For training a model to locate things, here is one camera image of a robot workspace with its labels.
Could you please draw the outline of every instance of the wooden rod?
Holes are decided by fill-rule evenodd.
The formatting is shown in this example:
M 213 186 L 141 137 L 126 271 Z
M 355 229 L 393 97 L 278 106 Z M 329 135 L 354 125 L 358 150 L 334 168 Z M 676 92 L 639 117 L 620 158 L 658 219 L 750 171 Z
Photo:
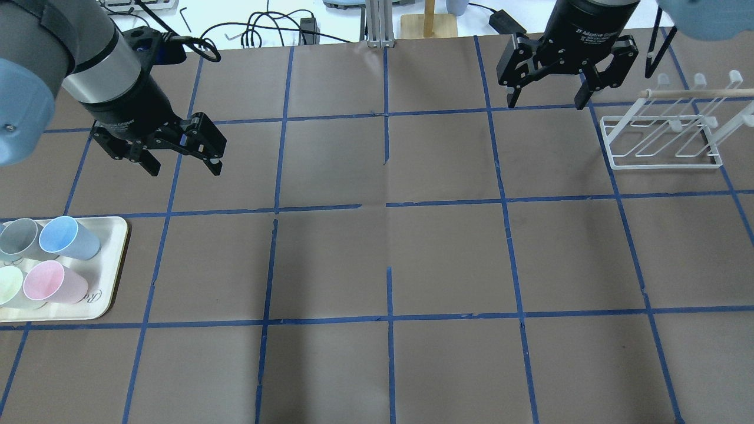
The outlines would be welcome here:
M 425 38 L 431 38 L 434 30 L 434 0 L 425 0 Z
M 641 90 L 639 99 L 715 99 L 718 97 L 754 97 L 754 88 L 724 90 Z

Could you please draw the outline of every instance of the white power strip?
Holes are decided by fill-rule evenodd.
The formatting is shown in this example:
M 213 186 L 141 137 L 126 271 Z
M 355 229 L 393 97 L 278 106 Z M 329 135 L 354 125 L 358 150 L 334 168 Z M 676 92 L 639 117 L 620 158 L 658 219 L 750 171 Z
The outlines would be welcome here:
M 95 0 L 100 5 L 114 12 L 141 11 L 141 8 L 133 0 Z M 178 4 L 178 0 L 143 0 L 144 5 L 152 10 L 170 9 Z

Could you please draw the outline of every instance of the pink cup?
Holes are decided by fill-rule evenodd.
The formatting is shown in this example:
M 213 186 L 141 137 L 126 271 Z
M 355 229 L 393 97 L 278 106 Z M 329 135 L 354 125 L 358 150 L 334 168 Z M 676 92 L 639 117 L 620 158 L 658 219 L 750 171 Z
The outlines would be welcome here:
M 31 300 L 76 303 L 84 299 L 89 284 L 79 274 L 54 260 L 46 260 L 26 274 L 23 293 Z

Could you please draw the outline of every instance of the wooden stand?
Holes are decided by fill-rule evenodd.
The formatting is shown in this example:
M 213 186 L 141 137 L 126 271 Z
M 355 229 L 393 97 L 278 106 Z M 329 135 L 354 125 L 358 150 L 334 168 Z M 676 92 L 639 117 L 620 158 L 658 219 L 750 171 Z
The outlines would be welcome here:
M 400 17 L 400 37 L 451 38 L 458 37 L 458 24 L 451 14 L 435 14 L 434 0 L 426 0 L 424 14 L 410 14 Z

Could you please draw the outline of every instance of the tray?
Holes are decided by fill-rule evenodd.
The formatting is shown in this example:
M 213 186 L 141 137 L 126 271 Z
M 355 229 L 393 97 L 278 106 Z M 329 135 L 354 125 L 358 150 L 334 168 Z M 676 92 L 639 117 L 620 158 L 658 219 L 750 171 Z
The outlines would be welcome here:
M 100 252 L 90 260 L 58 257 L 56 261 L 86 278 L 89 291 L 73 305 L 47 303 L 39 309 L 0 308 L 0 322 L 62 321 L 95 319 L 107 311 L 115 294 L 115 283 L 128 238 L 128 223 L 121 217 L 76 218 L 100 238 Z M 44 225 L 50 220 L 36 220 Z M 22 259 L 13 265 L 29 272 L 38 260 Z

